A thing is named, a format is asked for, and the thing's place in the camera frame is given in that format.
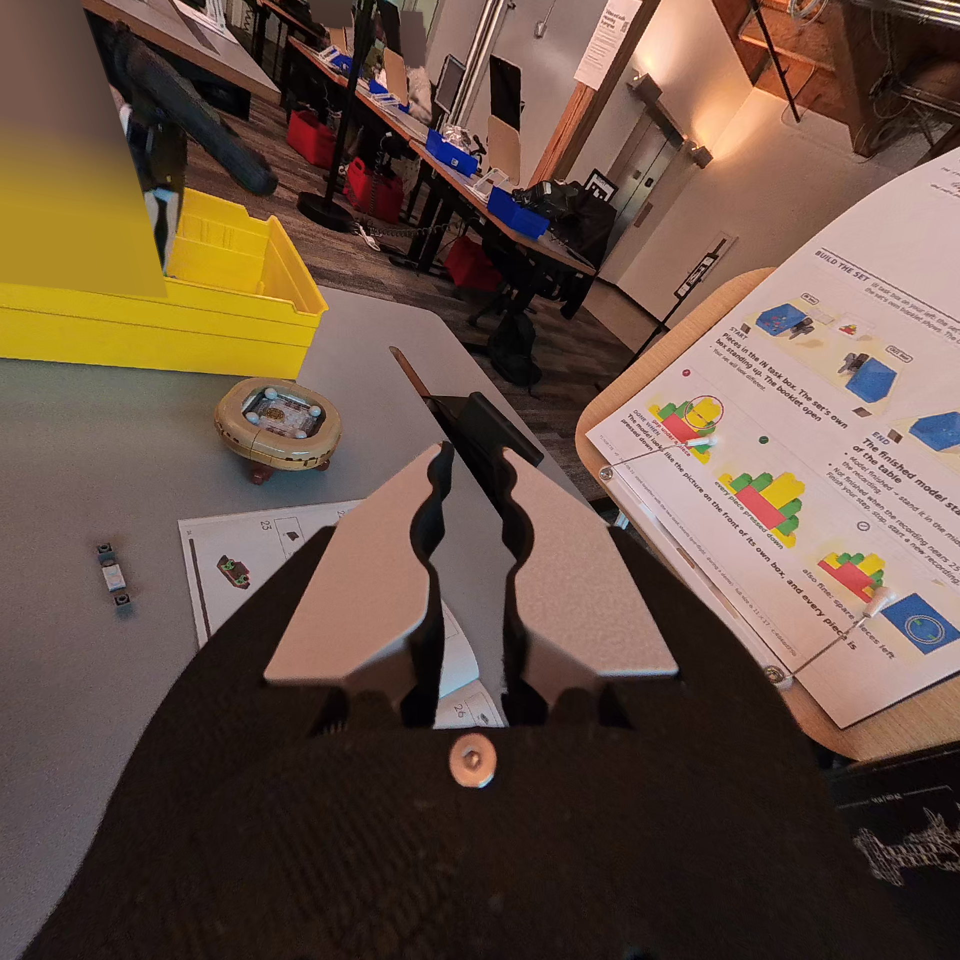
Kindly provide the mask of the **wall lamp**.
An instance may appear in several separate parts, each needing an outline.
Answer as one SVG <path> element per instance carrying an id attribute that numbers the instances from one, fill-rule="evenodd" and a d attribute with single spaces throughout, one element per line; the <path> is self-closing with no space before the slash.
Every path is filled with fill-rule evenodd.
<path id="1" fill-rule="evenodd" d="M 665 141 L 676 151 L 685 153 L 701 170 L 706 169 L 714 157 L 710 150 L 690 135 L 681 131 L 669 111 L 662 104 L 663 91 L 649 74 L 634 74 L 627 80 L 630 93 L 645 106 L 646 114 L 663 134 Z"/>

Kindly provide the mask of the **black printed box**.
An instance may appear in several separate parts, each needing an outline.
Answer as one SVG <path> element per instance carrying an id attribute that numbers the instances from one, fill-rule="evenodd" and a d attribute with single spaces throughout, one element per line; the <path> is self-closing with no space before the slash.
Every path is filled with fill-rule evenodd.
<path id="1" fill-rule="evenodd" d="M 959 957 L 959 744 L 826 774 L 853 846 L 930 958 Z"/>

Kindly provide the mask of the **black bag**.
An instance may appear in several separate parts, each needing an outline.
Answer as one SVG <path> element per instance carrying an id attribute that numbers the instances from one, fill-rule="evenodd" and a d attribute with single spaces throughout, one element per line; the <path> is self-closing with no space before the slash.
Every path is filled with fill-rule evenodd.
<path id="1" fill-rule="evenodd" d="M 579 182 L 546 180 L 510 192 L 522 208 L 544 217 L 559 241 L 584 258 L 602 258 L 617 217 L 606 199 L 594 196 Z"/>

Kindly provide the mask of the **black sign stand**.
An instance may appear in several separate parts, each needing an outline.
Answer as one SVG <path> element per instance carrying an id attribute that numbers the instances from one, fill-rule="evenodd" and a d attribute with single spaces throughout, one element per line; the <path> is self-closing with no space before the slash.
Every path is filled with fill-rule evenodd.
<path id="1" fill-rule="evenodd" d="M 693 291 L 704 281 L 708 274 L 714 270 L 714 266 L 722 258 L 726 257 L 726 254 L 730 249 L 738 244 L 738 240 L 739 236 L 737 234 L 730 234 L 724 231 L 721 231 L 718 234 L 714 245 L 702 255 L 696 265 L 686 274 L 683 280 L 678 283 L 678 286 L 673 293 L 673 305 L 663 318 L 654 319 L 654 327 L 652 332 L 640 344 L 635 352 L 631 354 L 630 359 L 618 369 L 614 375 L 615 377 L 626 373 L 630 366 L 639 360 L 642 354 L 644 354 L 646 350 L 648 350 L 654 344 L 655 341 L 666 335 L 666 333 L 669 331 L 669 322 L 674 317 L 678 309 L 685 304 Z"/>

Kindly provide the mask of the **brown wooden strip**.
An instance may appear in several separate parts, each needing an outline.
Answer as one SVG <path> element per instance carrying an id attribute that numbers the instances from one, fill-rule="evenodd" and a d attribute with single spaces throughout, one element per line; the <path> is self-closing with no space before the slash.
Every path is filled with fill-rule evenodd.
<path id="1" fill-rule="evenodd" d="M 395 345 L 389 347 L 390 354 L 396 364 L 401 368 L 404 376 L 408 379 L 410 384 L 413 386 L 416 394 L 425 402 L 429 402 L 432 398 L 431 391 L 426 387 L 426 384 L 420 378 L 414 366 L 409 362 L 403 352 Z"/>

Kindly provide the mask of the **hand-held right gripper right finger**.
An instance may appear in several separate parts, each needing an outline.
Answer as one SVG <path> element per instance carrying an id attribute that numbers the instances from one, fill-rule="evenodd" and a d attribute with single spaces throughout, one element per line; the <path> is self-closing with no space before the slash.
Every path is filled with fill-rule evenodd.
<path id="1" fill-rule="evenodd" d="M 678 676 L 610 525 L 591 507 L 504 447 L 498 511 L 513 558 L 501 698 L 510 726 L 546 722 L 569 690 L 597 697 L 615 683 Z"/>

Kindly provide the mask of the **black monitor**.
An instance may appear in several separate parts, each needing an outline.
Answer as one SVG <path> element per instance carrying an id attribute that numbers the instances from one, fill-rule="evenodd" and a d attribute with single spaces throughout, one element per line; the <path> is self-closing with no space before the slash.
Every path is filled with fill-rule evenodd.
<path id="1" fill-rule="evenodd" d="M 518 129 L 522 114 L 522 71 L 496 54 L 488 58 L 490 112 Z"/>

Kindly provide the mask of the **printed instruction sheet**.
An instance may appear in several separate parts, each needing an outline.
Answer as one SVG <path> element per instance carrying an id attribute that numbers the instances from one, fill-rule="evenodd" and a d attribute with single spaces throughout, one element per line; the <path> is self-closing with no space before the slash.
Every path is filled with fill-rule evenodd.
<path id="1" fill-rule="evenodd" d="M 586 434 L 841 730 L 958 674 L 958 150 L 822 229 Z"/>

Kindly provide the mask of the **wooden book stand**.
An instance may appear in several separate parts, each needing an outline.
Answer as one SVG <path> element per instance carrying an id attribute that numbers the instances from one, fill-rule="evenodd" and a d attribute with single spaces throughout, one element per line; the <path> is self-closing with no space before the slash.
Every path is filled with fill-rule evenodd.
<path id="1" fill-rule="evenodd" d="M 608 461 L 589 441 L 587 434 L 601 421 L 630 401 L 697 340 L 735 309 L 775 271 L 774 267 L 750 270 L 722 284 L 673 329 L 642 352 L 583 410 L 575 431 L 575 445 L 583 465 L 610 493 L 614 504 L 635 527 L 643 546 L 716 614 L 739 640 L 745 639 L 747 623 L 726 602 L 696 566 L 690 555 L 666 529 L 642 507 L 636 495 L 623 499 L 600 473 Z M 847 729 L 841 729 L 814 701 L 810 693 L 792 685 L 781 699 L 805 735 L 856 762 L 877 762 L 931 748 L 957 745 L 959 740 L 959 678 L 948 678 L 911 698 Z"/>

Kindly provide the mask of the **blue storage bin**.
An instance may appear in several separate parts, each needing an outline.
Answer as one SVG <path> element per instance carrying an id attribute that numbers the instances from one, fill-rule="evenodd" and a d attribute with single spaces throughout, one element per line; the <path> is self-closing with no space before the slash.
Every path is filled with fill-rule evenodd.
<path id="1" fill-rule="evenodd" d="M 425 149 L 436 161 L 452 168 L 464 177 L 472 178 L 476 175 L 479 167 L 478 158 L 455 146 L 436 129 L 428 128 Z"/>
<path id="2" fill-rule="evenodd" d="M 498 186 L 491 188 L 486 200 L 487 212 L 506 228 L 534 241 L 546 234 L 549 220 L 513 199 L 512 194 Z"/>

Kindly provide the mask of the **small grey brick assembly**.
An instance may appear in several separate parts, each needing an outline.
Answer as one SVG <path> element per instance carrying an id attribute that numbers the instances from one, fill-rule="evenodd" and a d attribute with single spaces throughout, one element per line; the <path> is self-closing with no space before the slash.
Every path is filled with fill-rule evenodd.
<path id="1" fill-rule="evenodd" d="M 101 542 L 96 545 L 95 551 L 102 580 L 113 602 L 117 618 L 131 618 L 134 614 L 134 595 L 114 547 L 110 542 Z"/>

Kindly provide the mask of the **black slanted pole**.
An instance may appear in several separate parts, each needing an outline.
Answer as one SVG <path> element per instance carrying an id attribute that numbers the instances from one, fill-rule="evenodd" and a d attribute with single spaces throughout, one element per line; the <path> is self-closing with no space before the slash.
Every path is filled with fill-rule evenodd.
<path id="1" fill-rule="evenodd" d="M 762 34 L 763 41 L 764 41 L 764 43 L 765 43 L 765 45 L 766 45 L 767 51 L 768 51 L 768 53 L 769 53 L 769 56 L 770 56 L 770 58 L 771 58 L 771 60 L 772 60 L 772 63 L 773 63 L 773 65 L 774 65 L 774 69 L 775 69 L 776 75 L 777 75 L 777 77 L 778 77 L 778 79 L 779 79 L 779 82 L 780 82 L 780 85 L 781 85 L 781 87 L 782 87 L 783 93 L 784 93 L 784 95 L 785 95 L 785 97 L 786 97 L 790 114 L 792 114 L 792 117 L 793 117 L 793 119 L 794 119 L 795 125 L 796 125 L 796 126 L 799 126 L 799 125 L 801 124 L 801 119 L 802 119 L 802 118 L 801 118 L 801 114 L 799 113 L 798 106 L 797 106 L 797 103 L 796 103 L 794 94 L 792 93 L 792 91 L 791 91 L 791 89 L 790 89 L 790 87 L 789 87 L 789 84 L 788 84 L 788 81 L 787 81 L 787 78 L 786 78 L 786 71 L 785 71 L 784 67 L 782 66 L 781 60 L 780 60 L 780 58 L 779 58 L 779 54 L 778 54 L 778 52 L 777 52 L 777 50 L 776 50 L 776 47 L 775 47 L 775 45 L 774 45 L 774 41 L 773 41 L 772 35 L 771 35 L 770 30 L 768 29 L 768 26 L 767 26 L 767 24 L 766 24 L 766 20 L 765 20 L 765 18 L 764 18 L 764 14 L 763 14 L 763 12 L 762 12 L 761 4 L 760 4 L 760 2 L 758 2 L 758 1 L 750 1 L 749 4 L 750 4 L 750 9 L 751 9 L 752 14 L 753 14 L 753 16 L 754 16 L 754 19 L 755 19 L 755 21 L 756 21 L 756 24 L 758 25 L 758 28 L 759 28 L 759 30 L 760 30 L 760 32 L 761 32 L 761 34 Z"/>

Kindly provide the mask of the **grey-topped table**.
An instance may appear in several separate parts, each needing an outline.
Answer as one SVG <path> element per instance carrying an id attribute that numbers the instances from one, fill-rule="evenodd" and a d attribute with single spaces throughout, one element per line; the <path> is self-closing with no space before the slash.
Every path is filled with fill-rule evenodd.
<path id="1" fill-rule="evenodd" d="M 172 1 L 82 1 L 90 14 L 121 22 L 144 42 L 213 76 L 246 90 L 273 106 L 281 91 L 235 40 L 188 16 Z"/>

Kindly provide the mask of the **tan round brick model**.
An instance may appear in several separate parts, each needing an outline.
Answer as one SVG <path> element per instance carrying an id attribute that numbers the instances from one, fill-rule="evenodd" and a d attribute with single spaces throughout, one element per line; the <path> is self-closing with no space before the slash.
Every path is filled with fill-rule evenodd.
<path id="1" fill-rule="evenodd" d="M 250 462 L 256 485 L 278 472 L 321 473 L 343 435 L 332 402 L 291 380 L 251 377 L 218 402 L 213 422 L 223 444 Z"/>

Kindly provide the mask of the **dark rectangular box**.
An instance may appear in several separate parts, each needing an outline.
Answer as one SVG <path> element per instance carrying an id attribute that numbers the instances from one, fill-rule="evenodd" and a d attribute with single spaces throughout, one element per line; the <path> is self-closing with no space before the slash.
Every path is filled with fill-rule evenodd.
<path id="1" fill-rule="evenodd" d="M 544 460 L 544 452 L 480 391 L 474 390 L 466 398 L 458 425 L 464 437 L 490 458 L 499 450 L 510 449 L 535 468 Z"/>

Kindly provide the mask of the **white paper notice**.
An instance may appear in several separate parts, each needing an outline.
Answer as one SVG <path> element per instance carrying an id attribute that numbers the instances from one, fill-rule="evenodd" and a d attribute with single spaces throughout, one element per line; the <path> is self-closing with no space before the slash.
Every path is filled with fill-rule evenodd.
<path id="1" fill-rule="evenodd" d="M 606 1 L 574 74 L 576 83 L 600 90 L 642 1 Z"/>

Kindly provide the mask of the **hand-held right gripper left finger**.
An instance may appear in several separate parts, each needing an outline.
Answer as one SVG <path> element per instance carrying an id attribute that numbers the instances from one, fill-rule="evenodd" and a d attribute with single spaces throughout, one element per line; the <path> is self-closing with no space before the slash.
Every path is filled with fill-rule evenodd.
<path id="1" fill-rule="evenodd" d="M 430 445 L 337 523 L 266 683 L 381 693 L 405 726 L 434 726 L 446 632 L 431 559 L 454 454 L 447 440 Z"/>

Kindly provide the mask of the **dark rounded bar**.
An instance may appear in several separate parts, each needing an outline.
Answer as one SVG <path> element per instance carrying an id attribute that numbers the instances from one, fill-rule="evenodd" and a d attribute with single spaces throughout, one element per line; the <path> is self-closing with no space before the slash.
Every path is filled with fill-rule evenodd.
<path id="1" fill-rule="evenodd" d="M 166 58 L 122 23 L 108 29 L 104 43 L 135 114 L 144 121 L 180 128 L 248 193 L 260 197 L 275 193 L 279 179 L 266 159 L 222 121 Z"/>

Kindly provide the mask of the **long wooden table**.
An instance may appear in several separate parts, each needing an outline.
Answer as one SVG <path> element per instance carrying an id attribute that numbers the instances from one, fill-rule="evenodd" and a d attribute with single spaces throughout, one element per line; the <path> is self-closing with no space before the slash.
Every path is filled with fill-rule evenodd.
<path id="1" fill-rule="evenodd" d="M 428 127 L 417 126 L 411 117 L 403 114 L 394 105 L 385 104 L 371 96 L 366 87 L 355 89 L 349 94 L 349 98 L 354 104 L 362 105 L 380 122 L 386 124 L 419 158 L 422 169 L 429 170 L 427 177 L 429 197 L 419 221 L 419 230 L 422 234 L 434 232 L 444 234 L 450 221 L 444 210 L 450 210 L 451 213 L 480 218 L 493 230 L 497 230 L 510 241 L 527 249 L 530 252 L 530 258 L 556 263 L 561 269 L 570 270 L 585 277 L 595 276 L 596 271 L 587 260 L 569 250 L 551 233 L 546 232 L 537 238 L 529 237 L 514 230 L 510 224 L 489 210 L 486 198 L 475 191 L 476 186 L 480 184 L 478 177 L 463 175 L 427 150 L 426 137 L 431 133 Z"/>

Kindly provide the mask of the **beige board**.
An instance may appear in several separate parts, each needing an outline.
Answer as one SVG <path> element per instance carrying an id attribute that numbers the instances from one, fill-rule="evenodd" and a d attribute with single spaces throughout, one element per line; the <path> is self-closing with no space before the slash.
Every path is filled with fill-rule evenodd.
<path id="1" fill-rule="evenodd" d="M 487 157 L 490 168 L 507 178 L 512 188 L 521 185 L 520 132 L 492 114 L 487 119 Z"/>

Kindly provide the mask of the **red storage bin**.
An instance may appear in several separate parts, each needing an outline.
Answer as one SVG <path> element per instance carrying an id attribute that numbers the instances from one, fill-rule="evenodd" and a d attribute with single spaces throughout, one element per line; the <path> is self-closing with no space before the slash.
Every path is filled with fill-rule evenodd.
<path id="1" fill-rule="evenodd" d="M 329 171 L 336 141 L 337 135 L 310 109 L 291 112 L 286 142 L 309 164 Z"/>
<path id="2" fill-rule="evenodd" d="M 456 238 L 442 262 L 454 286 L 461 291 L 495 293 L 502 277 L 481 244 L 467 235 Z"/>
<path id="3" fill-rule="evenodd" d="M 342 194 L 350 205 L 367 216 L 390 225 L 400 222 L 405 193 L 394 173 L 378 173 L 355 156 L 345 171 Z"/>

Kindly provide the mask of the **brick instruction booklet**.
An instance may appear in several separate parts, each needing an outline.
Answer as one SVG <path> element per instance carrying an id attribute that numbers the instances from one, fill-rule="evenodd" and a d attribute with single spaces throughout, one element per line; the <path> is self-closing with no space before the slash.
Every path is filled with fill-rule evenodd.
<path id="1" fill-rule="evenodd" d="M 358 500 L 347 500 L 180 520 L 198 648 L 301 546 L 358 504 Z M 479 677 L 468 638 L 446 603 L 441 603 L 441 610 L 445 653 L 435 728 L 505 727 Z"/>

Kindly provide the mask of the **grey desk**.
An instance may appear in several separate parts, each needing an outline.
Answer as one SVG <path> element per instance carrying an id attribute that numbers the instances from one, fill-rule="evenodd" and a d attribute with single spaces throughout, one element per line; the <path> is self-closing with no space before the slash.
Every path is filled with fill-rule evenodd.
<path id="1" fill-rule="evenodd" d="M 264 486 L 212 422 L 235 376 L 2 362 L 1 954 L 17 958 L 90 846 L 141 733 L 197 651 L 178 522 L 364 498 L 445 438 L 432 394 L 522 412 L 438 307 L 330 288 L 299 370 L 342 416 L 330 468 Z M 121 620 L 95 548 L 133 595 Z"/>

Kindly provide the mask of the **black floor stand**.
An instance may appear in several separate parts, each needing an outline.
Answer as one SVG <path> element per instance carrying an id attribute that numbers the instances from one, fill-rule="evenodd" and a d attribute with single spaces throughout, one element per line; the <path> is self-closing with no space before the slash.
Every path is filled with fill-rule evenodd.
<path id="1" fill-rule="evenodd" d="M 338 126 L 331 167 L 326 179 L 326 189 L 322 197 L 309 192 L 301 192 L 297 197 L 296 209 L 326 230 L 346 234 L 354 225 L 354 217 L 349 210 L 342 208 L 336 201 L 338 194 L 339 169 L 344 158 L 347 134 L 354 111 L 355 93 L 369 49 L 376 35 L 374 25 L 375 1 L 358 2 L 353 28 L 353 53 L 350 55 L 351 68 L 347 76 L 347 86 L 342 95 L 341 120 Z"/>

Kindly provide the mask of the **grey monitor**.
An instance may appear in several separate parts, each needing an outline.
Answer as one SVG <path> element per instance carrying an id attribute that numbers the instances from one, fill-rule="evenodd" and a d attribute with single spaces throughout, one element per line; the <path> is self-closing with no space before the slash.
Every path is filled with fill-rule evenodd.
<path id="1" fill-rule="evenodd" d="M 453 54 L 445 56 L 434 90 L 434 104 L 444 114 L 451 114 L 465 72 L 466 66 L 456 56 Z"/>

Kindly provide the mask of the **black backpack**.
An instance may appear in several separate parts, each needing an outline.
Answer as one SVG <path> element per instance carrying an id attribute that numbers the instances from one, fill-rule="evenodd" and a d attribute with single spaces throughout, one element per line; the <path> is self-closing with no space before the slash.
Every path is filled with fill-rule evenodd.
<path id="1" fill-rule="evenodd" d="M 489 335 L 486 349 L 490 364 L 509 383 L 531 389 L 542 379 L 532 352 L 536 330 L 524 311 L 505 314 Z"/>

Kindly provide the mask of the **yellow plastic bin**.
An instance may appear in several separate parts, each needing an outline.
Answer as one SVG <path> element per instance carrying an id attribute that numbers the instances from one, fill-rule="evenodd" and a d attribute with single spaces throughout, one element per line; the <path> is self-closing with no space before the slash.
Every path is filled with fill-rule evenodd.
<path id="1" fill-rule="evenodd" d="M 191 188 L 161 297 L 2 284 L 2 357 L 295 379 L 328 305 L 280 220 Z"/>

